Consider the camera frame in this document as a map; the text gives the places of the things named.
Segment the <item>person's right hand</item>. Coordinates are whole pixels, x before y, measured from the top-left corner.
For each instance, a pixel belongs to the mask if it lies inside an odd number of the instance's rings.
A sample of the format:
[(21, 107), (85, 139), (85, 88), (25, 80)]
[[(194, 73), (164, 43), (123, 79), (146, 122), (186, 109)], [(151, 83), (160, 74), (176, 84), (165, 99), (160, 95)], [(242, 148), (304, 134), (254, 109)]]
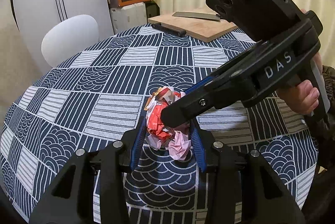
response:
[(296, 87), (277, 89), (276, 93), (291, 110), (301, 115), (311, 114), (318, 106), (320, 96), (319, 90), (309, 80)]

